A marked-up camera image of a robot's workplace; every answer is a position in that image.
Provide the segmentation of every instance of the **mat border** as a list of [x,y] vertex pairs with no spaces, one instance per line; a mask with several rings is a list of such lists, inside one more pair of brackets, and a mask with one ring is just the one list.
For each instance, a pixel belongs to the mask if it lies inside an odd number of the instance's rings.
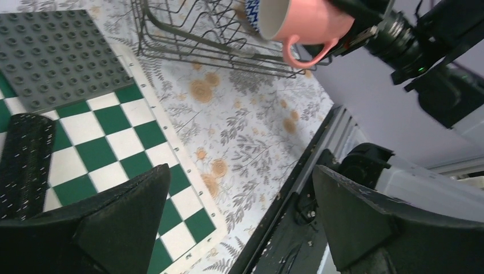
[[220,213],[217,205],[210,196],[210,192],[203,183],[197,166],[190,159],[182,141],[178,138],[167,113],[158,101],[155,90],[150,85],[150,82],[144,74],[136,55],[126,45],[118,43],[113,43],[110,45],[118,55],[120,61],[124,63],[124,66],[127,68],[127,72],[134,77],[135,82],[139,86],[145,100],[150,106],[151,112],[155,116],[158,125],[167,138],[170,149],[174,152],[178,162],[180,163],[180,166],[185,171],[185,174],[190,180],[195,192],[199,193],[199,199],[205,210],[207,210],[207,213],[209,214],[216,228],[215,231],[213,231],[203,241],[196,244],[192,249],[190,249],[182,257],[178,258],[178,260],[176,260],[167,269],[165,269],[164,272],[162,272],[162,274],[183,273],[184,271],[189,270],[192,265],[194,265],[207,252],[209,252],[210,249],[218,245],[223,238],[227,236],[228,232],[225,218]]

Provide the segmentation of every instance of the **wire dish rack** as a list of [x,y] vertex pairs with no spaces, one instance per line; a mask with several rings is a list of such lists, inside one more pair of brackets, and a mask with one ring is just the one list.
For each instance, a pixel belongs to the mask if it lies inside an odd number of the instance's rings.
[[[246,23],[241,0],[131,0],[131,4],[138,54],[285,78],[304,73],[283,62],[280,42],[262,40]],[[299,57],[297,50],[293,53]]]

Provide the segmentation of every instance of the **floral tablecloth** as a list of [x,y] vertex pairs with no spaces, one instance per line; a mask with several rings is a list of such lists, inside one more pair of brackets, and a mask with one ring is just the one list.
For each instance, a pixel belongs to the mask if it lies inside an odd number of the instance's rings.
[[[111,42],[137,47],[130,0],[7,0],[3,12],[87,9]],[[140,57],[224,214],[229,235],[186,273],[227,273],[333,103],[296,79]]]

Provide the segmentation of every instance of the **white wall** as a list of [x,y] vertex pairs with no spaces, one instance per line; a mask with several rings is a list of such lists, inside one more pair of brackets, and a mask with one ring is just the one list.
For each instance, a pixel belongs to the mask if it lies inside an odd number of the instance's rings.
[[[402,10],[414,21],[419,0],[397,0],[395,10]],[[429,0],[422,5],[425,13]],[[484,75],[484,42],[459,58],[475,72]],[[392,70],[365,49],[337,57],[314,75],[336,104],[344,104],[362,127],[368,139],[395,150],[399,156],[428,167],[457,159],[484,155],[482,149],[446,130],[425,114],[417,104],[415,92],[406,93],[393,86]]]

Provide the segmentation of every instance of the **mug handle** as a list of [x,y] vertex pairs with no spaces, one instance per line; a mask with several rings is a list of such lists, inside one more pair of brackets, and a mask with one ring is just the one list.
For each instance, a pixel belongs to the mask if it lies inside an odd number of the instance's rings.
[[291,67],[296,69],[310,69],[312,66],[316,65],[326,54],[328,54],[329,50],[336,46],[339,40],[337,38],[333,38],[325,42],[321,52],[314,59],[308,62],[300,62],[296,60],[294,56],[292,56],[291,47],[297,43],[297,41],[299,41],[298,35],[291,35],[289,38],[283,40],[283,60]]

